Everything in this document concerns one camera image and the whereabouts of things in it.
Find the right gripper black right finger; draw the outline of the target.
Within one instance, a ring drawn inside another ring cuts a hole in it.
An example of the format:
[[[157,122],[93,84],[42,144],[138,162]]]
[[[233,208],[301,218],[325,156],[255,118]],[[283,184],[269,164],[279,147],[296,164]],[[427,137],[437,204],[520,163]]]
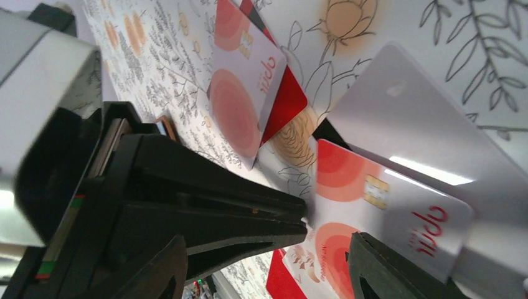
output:
[[[451,279],[438,281],[366,232],[352,234],[346,259],[356,298],[466,298]]]

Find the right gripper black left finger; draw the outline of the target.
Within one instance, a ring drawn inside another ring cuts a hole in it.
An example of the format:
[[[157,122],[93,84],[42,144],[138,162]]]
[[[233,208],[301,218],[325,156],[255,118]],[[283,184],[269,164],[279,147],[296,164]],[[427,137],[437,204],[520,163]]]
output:
[[[241,259],[301,242],[305,202],[237,176],[132,104],[1,115],[1,210],[37,234],[4,298],[180,298]]]

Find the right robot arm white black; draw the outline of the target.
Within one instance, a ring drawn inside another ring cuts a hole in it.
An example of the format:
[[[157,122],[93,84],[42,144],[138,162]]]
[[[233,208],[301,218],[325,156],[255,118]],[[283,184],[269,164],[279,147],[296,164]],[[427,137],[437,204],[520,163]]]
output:
[[[1,243],[26,248],[4,298],[180,298],[305,238],[300,198],[214,165],[130,102],[75,93],[101,64],[74,27],[46,4],[1,11]]]

